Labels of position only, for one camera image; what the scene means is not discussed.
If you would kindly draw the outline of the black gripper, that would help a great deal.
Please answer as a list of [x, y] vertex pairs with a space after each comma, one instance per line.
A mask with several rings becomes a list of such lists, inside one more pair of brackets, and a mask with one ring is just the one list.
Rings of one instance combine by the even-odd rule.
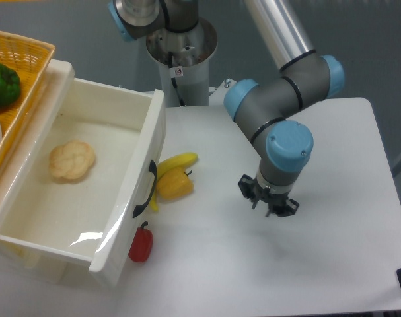
[[278, 217], [289, 217], [296, 214], [299, 203], [294, 199], [287, 199], [291, 191], [291, 184], [277, 186], [267, 181], [251, 178], [243, 174], [238, 181], [238, 187], [244, 198], [248, 199], [255, 209], [259, 201], [268, 204], [266, 217], [271, 214]]

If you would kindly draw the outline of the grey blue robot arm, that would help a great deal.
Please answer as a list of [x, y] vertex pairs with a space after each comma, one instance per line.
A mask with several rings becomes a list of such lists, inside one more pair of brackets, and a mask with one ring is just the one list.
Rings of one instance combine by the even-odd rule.
[[[267, 86], [244, 79], [225, 94], [228, 114], [260, 156], [256, 176], [243, 176], [238, 186], [253, 204], [266, 203], [269, 214], [292, 216], [299, 205], [289, 193], [314, 141], [291, 116], [340, 92], [344, 70], [331, 55], [317, 55], [287, 2], [247, 1], [246, 7], [281, 76]], [[197, 1], [111, 1], [108, 10], [124, 40], [145, 39], [167, 106], [208, 104], [217, 33], [199, 16]]]

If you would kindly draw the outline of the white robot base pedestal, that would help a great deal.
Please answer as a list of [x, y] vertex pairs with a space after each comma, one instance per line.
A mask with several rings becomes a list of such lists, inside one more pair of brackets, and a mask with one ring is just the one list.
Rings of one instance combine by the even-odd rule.
[[146, 46], [158, 67], [166, 106], [210, 105], [209, 62], [217, 51], [218, 37], [209, 21], [200, 17], [184, 33], [157, 30], [147, 36]]

